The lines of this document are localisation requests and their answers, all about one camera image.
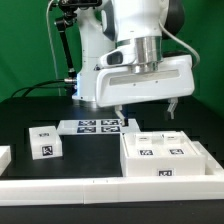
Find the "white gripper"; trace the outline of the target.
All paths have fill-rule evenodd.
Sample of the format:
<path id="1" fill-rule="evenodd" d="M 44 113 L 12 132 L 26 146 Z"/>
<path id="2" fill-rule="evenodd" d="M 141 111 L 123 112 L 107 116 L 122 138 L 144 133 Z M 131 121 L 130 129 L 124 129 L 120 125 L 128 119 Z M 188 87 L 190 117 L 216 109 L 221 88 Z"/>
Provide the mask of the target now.
<path id="1" fill-rule="evenodd" d="M 128 119 L 122 105 L 169 99 L 168 120 L 174 119 L 178 105 L 176 97 L 191 95 L 195 89 L 190 55 L 167 57 L 158 70 L 134 74 L 129 66 L 102 69 L 96 80 L 96 102 L 100 107 L 114 106 L 122 127 Z"/>

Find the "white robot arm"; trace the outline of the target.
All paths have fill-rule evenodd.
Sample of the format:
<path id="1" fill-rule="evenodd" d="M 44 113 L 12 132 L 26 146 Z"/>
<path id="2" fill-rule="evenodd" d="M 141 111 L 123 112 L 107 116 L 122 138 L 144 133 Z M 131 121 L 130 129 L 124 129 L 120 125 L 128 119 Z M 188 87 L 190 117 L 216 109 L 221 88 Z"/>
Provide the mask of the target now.
<path id="1" fill-rule="evenodd" d="M 62 27 L 77 24 L 82 68 L 75 73 L 75 100 L 96 107 L 167 99 L 173 112 L 182 96 L 194 91 L 189 53 L 162 51 L 184 24 L 182 0 L 59 0 Z"/>

